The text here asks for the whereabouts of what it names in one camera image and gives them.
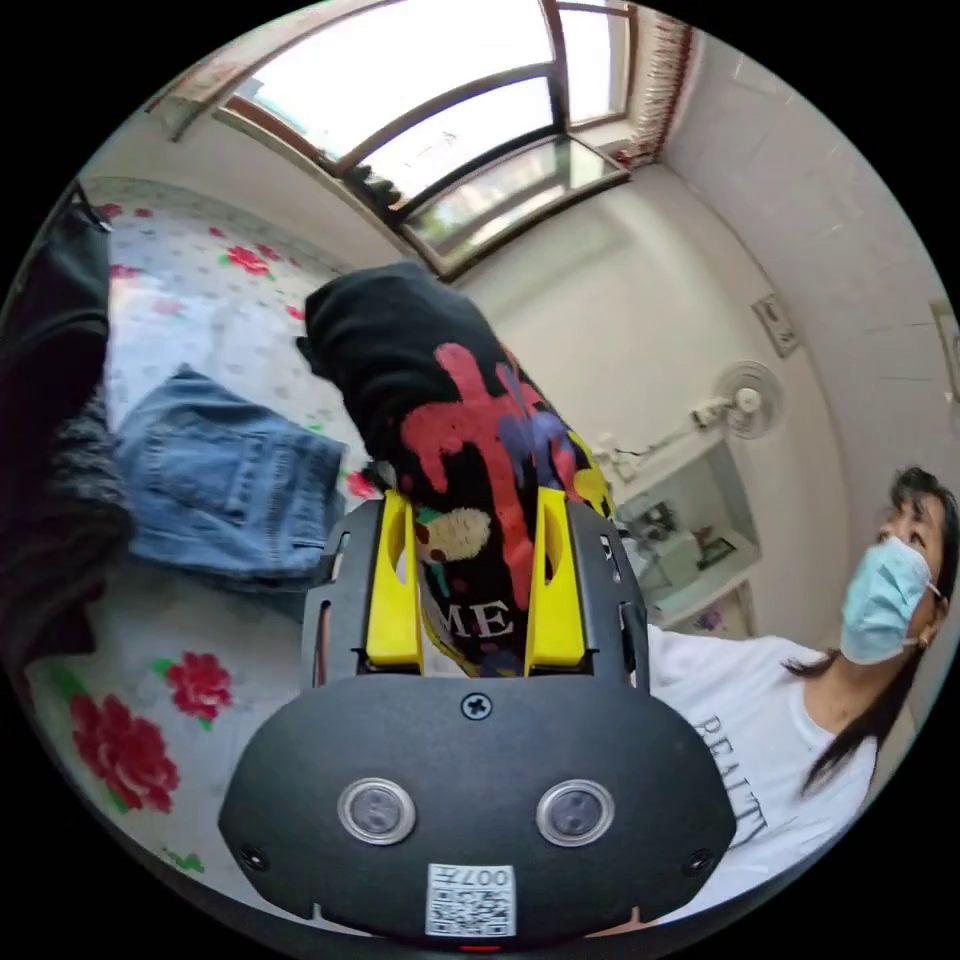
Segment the white wall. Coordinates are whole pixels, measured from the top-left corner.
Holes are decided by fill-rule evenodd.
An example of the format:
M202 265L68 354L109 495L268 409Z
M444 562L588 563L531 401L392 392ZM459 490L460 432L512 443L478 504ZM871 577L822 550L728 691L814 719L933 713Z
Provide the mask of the white wall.
M156 118L135 114L81 176L138 177L193 190L289 230L354 269L403 256L382 229L333 192L322 172L311 175L216 120L198 122L182 143L171 143Z
M856 557L898 468L919 463L960 493L960 406L945 399L929 308L943 286L896 199L836 127L726 44L706 38L704 57L666 162L736 231L806 343L842 444ZM954 606L911 694L918 722L953 657Z
M588 443L609 432L642 449L712 396L726 364L768 364L786 391L783 423L732 442L764 553L757 626L820 640L849 561L839 446L808 357L779 360L750 309L769 283L708 207L646 168L511 243L461 288ZM674 456L706 443L692 435ZM670 461L652 461L650 476Z

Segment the face mask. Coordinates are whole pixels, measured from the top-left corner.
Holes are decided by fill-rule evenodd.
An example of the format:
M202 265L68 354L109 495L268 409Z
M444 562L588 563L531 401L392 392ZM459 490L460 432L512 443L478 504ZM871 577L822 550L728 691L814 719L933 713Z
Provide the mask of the face mask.
M871 665L916 643L907 631L928 587L940 596L926 560L899 537L870 547L847 588L840 652L853 663Z

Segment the white t-shirt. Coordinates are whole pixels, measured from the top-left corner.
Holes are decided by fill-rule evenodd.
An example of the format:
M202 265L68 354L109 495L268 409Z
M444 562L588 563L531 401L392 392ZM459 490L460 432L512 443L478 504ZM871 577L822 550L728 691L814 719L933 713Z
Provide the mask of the white t-shirt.
M737 832L693 900L666 923L723 903L788 869L856 815L876 762L864 741L826 782L800 790L833 734L803 702L804 682L789 660L821 654L780 637L726 640L650 626L650 690L703 737L723 775Z

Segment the jeans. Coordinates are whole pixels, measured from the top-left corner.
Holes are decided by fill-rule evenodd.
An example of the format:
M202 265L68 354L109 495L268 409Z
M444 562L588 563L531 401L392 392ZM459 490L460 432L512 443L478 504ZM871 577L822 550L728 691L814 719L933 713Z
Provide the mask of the jeans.
M118 431L130 552L299 618L343 513L344 452L181 366Z

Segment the wall fan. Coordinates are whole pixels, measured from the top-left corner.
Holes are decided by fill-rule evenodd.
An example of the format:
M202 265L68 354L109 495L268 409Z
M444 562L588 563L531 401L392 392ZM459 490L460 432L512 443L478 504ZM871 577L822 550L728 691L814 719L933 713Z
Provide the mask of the wall fan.
M783 404L783 387L773 371L762 363L743 360L720 375L714 399L697 407L693 419L701 429L723 420L734 436L756 440L780 422Z

